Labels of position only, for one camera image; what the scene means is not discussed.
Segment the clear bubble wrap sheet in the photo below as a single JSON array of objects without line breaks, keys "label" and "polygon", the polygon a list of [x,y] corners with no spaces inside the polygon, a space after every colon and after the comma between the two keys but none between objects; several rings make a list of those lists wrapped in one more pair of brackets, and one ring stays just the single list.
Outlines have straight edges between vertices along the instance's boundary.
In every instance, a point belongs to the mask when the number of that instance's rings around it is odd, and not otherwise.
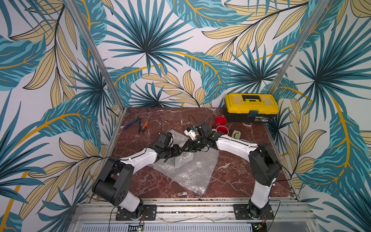
[{"label": "clear bubble wrap sheet", "polygon": [[161,159],[150,165],[180,186],[204,195],[216,167],[219,151],[203,148],[195,153],[185,152],[167,161]]}]

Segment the red mug black handle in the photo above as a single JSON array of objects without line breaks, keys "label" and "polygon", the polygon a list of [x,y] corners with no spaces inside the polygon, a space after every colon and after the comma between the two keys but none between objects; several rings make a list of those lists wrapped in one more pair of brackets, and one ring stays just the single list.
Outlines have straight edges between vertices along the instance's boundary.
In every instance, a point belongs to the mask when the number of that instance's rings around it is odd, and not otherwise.
[{"label": "red mug black handle", "polygon": [[227,124],[227,119],[223,116],[218,116],[214,120],[213,128],[217,128],[219,126],[225,126]]}]

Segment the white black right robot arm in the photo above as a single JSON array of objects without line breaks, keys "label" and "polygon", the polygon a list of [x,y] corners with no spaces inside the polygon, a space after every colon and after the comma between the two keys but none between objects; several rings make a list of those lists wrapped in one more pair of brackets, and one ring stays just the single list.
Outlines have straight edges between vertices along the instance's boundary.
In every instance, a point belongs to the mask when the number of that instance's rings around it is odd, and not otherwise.
[{"label": "white black right robot arm", "polygon": [[272,216],[270,193],[282,165],[270,153],[270,149],[255,143],[232,138],[222,132],[214,132],[206,123],[188,127],[184,134],[189,137],[182,147],[183,151],[196,152],[203,148],[214,148],[241,157],[250,163],[252,176],[255,179],[254,191],[242,211],[249,218],[263,219]]}]

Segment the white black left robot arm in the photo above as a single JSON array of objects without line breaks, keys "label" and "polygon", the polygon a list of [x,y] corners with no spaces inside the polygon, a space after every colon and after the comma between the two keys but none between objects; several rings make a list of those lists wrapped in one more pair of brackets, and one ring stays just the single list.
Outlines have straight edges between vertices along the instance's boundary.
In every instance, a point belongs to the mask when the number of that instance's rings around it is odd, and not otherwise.
[{"label": "white black left robot arm", "polygon": [[109,158],[92,186],[92,192],[126,212],[131,219],[140,219],[145,210],[143,201],[130,191],[132,176],[142,168],[159,160],[168,160],[188,151],[188,145],[173,143],[173,135],[161,132],[157,140],[142,151],[126,158]]}]

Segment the white mug red inside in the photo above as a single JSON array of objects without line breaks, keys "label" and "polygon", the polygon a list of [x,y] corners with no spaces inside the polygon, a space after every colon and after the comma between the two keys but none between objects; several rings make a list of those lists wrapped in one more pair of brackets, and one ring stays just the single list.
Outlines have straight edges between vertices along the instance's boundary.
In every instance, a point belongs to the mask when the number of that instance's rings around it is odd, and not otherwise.
[{"label": "white mug red inside", "polygon": [[220,132],[220,133],[223,133],[225,135],[228,135],[229,134],[229,129],[226,126],[218,126],[216,128],[216,131],[217,132]]}]

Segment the yellow black plastic toolbox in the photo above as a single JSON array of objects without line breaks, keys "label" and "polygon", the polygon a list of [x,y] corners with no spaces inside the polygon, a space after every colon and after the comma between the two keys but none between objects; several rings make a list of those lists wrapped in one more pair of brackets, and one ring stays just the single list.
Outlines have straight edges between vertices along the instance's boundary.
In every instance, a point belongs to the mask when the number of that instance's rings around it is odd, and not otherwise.
[{"label": "yellow black plastic toolbox", "polygon": [[230,93],[225,96],[228,122],[267,123],[279,114],[274,97],[269,94]]}]

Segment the orange handled screwdriver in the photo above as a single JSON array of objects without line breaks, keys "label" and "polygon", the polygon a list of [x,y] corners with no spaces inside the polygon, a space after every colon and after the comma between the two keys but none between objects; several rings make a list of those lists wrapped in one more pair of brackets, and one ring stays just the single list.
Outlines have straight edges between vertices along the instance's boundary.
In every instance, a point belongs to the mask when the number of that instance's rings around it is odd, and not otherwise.
[{"label": "orange handled screwdriver", "polygon": [[146,131],[146,129],[147,129],[148,125],[149,125],[150,118],[151,118],[151,115],[149,115],[148,119],[145,121],[144,125],[142,126],[141,132],[145,132]]}]

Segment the blue handled pliers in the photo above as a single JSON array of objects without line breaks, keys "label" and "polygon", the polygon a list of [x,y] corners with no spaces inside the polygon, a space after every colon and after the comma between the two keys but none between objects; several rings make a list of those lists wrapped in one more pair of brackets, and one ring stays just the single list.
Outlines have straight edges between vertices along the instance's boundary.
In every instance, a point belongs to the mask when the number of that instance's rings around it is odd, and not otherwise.
[{"label": "blue handled pliers", "polygon": [[137,124],[138,125],[138,129],[140,130],[141,129],[141,117],[137,117],[135,120],[133,120],[132,122],[128,123],[124,127],[124,130],[128,129],[130,126],[132,126],[134,124]]}]

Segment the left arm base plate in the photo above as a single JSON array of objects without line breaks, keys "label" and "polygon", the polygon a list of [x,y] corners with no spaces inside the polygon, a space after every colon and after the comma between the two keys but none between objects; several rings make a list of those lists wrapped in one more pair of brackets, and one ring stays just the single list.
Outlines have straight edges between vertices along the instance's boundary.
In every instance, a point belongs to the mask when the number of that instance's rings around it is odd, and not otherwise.
[{"label": "left arm base plate", "polygon": [[117,210],[116,221],[140,220],[155,221],[157,216],[157,205],[139,205],[138,209],[131,212],[119,207]]}]

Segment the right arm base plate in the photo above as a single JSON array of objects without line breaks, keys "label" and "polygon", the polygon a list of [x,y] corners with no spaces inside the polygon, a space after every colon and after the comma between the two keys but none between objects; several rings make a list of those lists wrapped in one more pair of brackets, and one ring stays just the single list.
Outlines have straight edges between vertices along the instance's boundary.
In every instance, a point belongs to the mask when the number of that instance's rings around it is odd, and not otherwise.
[{"label": "right arm base plate", "polygon": [[259,220],[274,218],[273,210],[269,204],[262,209],[251,204],[234,204],[233,212],[236,220]]}]

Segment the aluminium front frame rail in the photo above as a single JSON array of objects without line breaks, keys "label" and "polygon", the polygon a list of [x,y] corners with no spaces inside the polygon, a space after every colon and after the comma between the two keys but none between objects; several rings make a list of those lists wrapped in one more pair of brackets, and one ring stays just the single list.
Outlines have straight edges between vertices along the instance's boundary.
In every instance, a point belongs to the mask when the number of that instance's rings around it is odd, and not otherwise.
[{"label": "aluminium front frame rail", "polygon": [[308,203],[273,198],[270,215],[243,215],[248,198],[144,199],[146,214],[131,220],[108,203],[77,207],[69,232],[318,232]]}]

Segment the right aluminium corner post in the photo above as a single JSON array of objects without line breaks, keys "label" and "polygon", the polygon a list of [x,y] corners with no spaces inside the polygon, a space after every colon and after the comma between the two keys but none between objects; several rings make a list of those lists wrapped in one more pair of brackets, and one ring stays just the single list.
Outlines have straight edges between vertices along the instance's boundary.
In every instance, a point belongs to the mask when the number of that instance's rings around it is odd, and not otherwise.
[{"label": "right aluminium corner post", "polygon": [[316,5],[312,15],[308,18],[308,22],[304,25],[302,32],[298,35],[298,38],[293,45],[291,51],[289,52],[285,62],[283,63],[282,67],[280,68],[277,76],[272,81],[270,88],[268,90],[268,94],[273,95],[275,90],[277,89],[278,85],[280,84],[281,80],[284,77],[284,74],[287,72],[287,69],[290,67],[293,59],[295,58],[296,54],[300,51],[301,47],[305,43],[306,39],[311,34],[312,29],[315,27],[317,21],[319,20],[322,12],[325,10],[326,6],[330,0],[326,1],[319,1]]}]

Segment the aluminium corner post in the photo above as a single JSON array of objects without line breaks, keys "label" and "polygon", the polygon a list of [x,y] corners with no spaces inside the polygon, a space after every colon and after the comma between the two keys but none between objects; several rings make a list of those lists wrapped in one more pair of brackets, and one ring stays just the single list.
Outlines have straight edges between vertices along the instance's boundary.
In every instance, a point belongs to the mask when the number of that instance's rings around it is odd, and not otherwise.
[{"label": "aluminium corner post", "polygon": [[120,112],[123,113],[125,111],[125,107],[123,106],[121,98],[115,89],[114,83],[110,77],[110,74],[104,64],[102,57],[99,54],[98,48],[94,42],[92,34],[90,33],[90,30],[88,29],[88,25],[85,23],[83,15],[76,1],[66,0],[65,3],[67,7],[69,8],[71,16],[75,20],[75,23],[78,29],[80,30],[85,42],[87,43],[88,49],[91,51],[92,57],[94,58],[98,68],[100,69],[102,76],[108,86],[108,89],[112,93],[114,101],[118,105]]},{"label": "aluminium corner post", "polygon": [[293,59],[295,58],[296,54],[300,51],[301,47],[305,43],[306,39],[311,34],[312,29],[315,27],[317,21],[319,20],[322,12],[325,10],[326,6],[330,0],[326,1],[319,1],[316,5],[312,15],[308,18],[308,22],[304,25],[302,32],[298,35],[298,38],[293,45],[291,51],[289,52],[285,62],[283,63],[282,67],[280,68],[277,76],[272,81],[270,88],[268,90],[268,94],[273,95],[275,90],[277,89],[278,85],[280,84],[281,80],[284,77],[284,74],[287,72],[287,69],[290,67]]}]

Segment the left aluminium corner post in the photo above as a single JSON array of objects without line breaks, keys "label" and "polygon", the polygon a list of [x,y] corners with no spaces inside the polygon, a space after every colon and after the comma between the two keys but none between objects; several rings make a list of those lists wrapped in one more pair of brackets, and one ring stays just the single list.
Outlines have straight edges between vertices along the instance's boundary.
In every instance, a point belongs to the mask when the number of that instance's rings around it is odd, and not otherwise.
[{"label": "left aluminium corner post", "polygon": [[115,89],[114,83],[110,77],[110,74],[104,64],[102,57],[99,54],[98,48],[94,42],[92,34],[90,33],[90,30],[88,29],[88,25],[85,23],[83,15],[76,1],[66,0],[65,3],[67,7],[69,8],[71,16],[75,20],[75,23],[78,29],[80,30],[85,42],[87,43],[88,49],[91,51],[92,57],[94,58],[98,68],[100,69],[102,76],[108,86],[108,89],[112,93],[114,101],[118,105],[120,112],[123,113],[125,111],[125,107],[123,106],[121,98]]}]

